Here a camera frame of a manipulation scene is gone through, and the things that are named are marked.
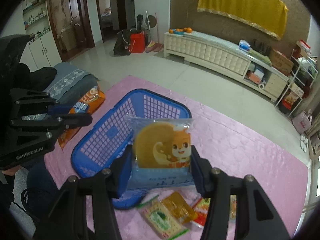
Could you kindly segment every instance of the green cloth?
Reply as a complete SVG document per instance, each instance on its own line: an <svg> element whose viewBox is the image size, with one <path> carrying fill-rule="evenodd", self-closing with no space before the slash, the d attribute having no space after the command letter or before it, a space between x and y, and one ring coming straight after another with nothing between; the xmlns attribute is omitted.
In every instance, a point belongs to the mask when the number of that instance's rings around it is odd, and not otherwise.
<svg viewBox="0 0 320 240"><path fill-rule="evenodd" d="M248 55L250 55L252 57L255 57L256 59L259 59L259 60L263 61L264 63L272 66L271 60L269 59L268 56L263 56L262 54L260 54L259 52L255 51L252 48L249 49Z"/></svg>

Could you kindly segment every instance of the yellow cloth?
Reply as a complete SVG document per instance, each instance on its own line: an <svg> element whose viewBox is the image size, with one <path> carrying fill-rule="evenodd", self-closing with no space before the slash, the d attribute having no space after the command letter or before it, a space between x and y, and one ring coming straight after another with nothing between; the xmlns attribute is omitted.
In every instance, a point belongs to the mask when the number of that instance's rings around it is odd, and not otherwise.
<svg viewBox="0 0 320 240"><path fill-rule="evenodd" d="M288 8L280 0L199 0L199 12L211 12L241 21L280 40Z"/></svg>

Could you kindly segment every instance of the black bag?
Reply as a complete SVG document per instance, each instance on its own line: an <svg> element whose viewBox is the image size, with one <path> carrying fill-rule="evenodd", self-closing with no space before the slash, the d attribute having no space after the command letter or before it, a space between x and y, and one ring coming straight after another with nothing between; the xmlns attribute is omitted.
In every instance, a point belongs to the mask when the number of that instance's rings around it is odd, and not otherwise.
<svg viewBox="0 0 320 240"><path fill-rule="evenodd" d="M30 73L26 64L19 63L14 72L12 87L43 91L51 84L56 74L57 70L53 67L43 67Z"/></svg>
<svg viewBox="0 0 320 240"><path fill-rule="evenodd" d="M128 56L131 54L129 51L130 46L130 30L122 30L117 34L118 38L116 44L113 48L113 55L120 55L120 56Z"/></svg>
<svg viewBox="0 0 320 240"><path fill-rule="evenodd" d="M57 70L53 67L43 67L37 71L31 72L29 75L30 89L43 91L56 77Z"/></svg>

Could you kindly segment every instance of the gold trim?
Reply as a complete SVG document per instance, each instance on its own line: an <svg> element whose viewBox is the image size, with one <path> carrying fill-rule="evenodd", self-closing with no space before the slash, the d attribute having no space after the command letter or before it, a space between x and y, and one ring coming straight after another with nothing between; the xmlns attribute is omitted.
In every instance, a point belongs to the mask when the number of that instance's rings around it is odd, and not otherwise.
<svg viewBox="0 0 320 240"><path fill-rule="evenodd" d="M262 32L270 35L272 38L276 39L277 41L281 40L281 37L279 37L278 34L273 33L271 31L268 31L267 29L263 28L262 26L260 26L260 25L258 25L256 23L249 22L248 20L245 20L245 19L240 18L238 16L235 16L233 14L226 13L226 12L221 12L221 11L216 11L216 10L213 10L213 9L207 9L207 8L198 8L198 12L214 13L214 14L218 14L218 15L222 15L222 16L234 19L234 20L239 21L239 22L243 22L243 23L245 23L245 24L247 24L247 25L249 25L251 27L254 27L254 28L258 29L259 31L262 31Z"/></svg>

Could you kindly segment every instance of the tiled floor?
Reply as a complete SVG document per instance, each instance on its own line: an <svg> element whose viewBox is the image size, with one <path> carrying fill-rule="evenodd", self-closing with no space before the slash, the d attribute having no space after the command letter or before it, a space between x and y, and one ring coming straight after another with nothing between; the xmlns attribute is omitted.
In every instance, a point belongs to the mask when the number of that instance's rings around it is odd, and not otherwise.
<svg viewBox="0 0 320 240"><path fill-rule="evenodd" d="M309 163L309 154L300 148L300 136L291 122L260 93L214 71L186 65L180 57L163 58L162 52L113 56L114 43L99 44L71 63L98 77L103 91L128 75L171 89L237 120Z"/></svg>

